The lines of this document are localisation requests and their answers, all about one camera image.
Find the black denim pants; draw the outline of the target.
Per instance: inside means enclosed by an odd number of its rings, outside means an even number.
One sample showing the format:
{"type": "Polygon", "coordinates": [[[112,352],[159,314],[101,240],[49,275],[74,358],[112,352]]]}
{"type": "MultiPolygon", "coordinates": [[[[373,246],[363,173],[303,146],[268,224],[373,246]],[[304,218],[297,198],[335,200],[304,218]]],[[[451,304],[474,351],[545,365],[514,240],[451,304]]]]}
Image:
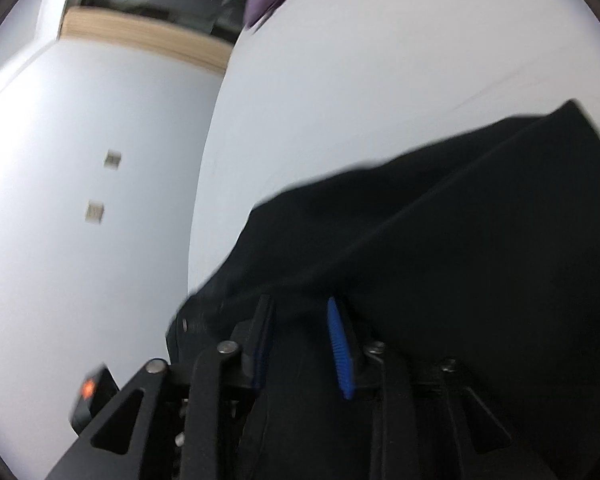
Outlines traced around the black denim pants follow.
{"type": "Polygon", "coordinates": [[[600,135],[576,103],[254,208],[178,310],[171,360],[263,295],[272,342],[238,478],[600,479],[600,135]]]}

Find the near wall socket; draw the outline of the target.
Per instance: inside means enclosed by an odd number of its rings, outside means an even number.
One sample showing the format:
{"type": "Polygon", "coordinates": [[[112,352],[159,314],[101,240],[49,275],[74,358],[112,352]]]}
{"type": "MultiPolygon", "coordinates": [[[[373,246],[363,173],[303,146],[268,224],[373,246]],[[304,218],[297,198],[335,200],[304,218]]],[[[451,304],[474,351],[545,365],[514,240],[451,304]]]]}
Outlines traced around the near wall socket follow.
{"type": "Polygon", "coordinates": [[[105,205],[103,203],[90,200],[86,206],[85,221],[90,223],[102,223],[104,213],[105,205]]]}

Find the wall socket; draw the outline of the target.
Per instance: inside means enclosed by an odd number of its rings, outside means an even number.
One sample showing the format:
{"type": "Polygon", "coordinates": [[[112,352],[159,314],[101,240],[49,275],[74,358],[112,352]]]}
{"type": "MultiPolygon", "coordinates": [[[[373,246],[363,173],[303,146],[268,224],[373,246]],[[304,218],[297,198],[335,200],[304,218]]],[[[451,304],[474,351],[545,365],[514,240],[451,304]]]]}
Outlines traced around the wall socket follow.
{"type": "Polygon", "coordinates": [[[90,200],[86,206],[85,221],[90,223],[102,223],[104,213],[105,205],[103,203],[90,200]]]}
{"type": "Polygon", "coordinates": [[[109,150],[104,159],[104,166],[110,169],[118,169],[122,161],[122,154],[109,150]]]}

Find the white bed mattress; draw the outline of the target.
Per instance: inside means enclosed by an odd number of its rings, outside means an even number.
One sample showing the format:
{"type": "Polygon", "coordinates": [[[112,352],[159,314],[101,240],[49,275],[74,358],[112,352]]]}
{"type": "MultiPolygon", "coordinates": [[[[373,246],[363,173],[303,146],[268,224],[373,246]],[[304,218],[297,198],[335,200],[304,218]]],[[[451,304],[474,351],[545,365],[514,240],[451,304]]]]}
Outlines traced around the white bed mattress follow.
{"type": "Polygon", "coordinates": [[[230,56],[189,287],[284,188],[568,100],[600,129],[600,22],[583,0],[286,0],[230,56]]]}

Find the left beige curtain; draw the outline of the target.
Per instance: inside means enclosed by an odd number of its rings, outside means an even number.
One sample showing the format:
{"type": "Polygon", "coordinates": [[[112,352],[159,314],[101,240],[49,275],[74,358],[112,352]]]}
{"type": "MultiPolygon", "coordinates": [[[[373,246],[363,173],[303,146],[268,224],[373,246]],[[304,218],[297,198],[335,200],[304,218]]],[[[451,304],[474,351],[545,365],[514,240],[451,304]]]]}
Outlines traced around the left beige curtain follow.
{"type": "Polygon", "coordinates": [[[233,51],[226,41],[178,25],[88,6],[72,6],[66,11],[59,38],[142,50],[221,75],[233,51]]]}

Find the far wall socket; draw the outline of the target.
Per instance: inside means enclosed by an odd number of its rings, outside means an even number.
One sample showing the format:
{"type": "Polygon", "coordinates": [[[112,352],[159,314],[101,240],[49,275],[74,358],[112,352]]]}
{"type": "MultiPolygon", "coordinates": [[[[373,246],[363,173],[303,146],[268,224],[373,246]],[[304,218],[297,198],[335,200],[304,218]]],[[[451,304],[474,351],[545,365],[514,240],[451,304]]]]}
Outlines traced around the far wall socket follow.
{"type": "Polygon", "coordinates": [[[122,161],[122,154],[109,150],[104,159],[104,166],[110,169],[118,169],[122,161]]]}

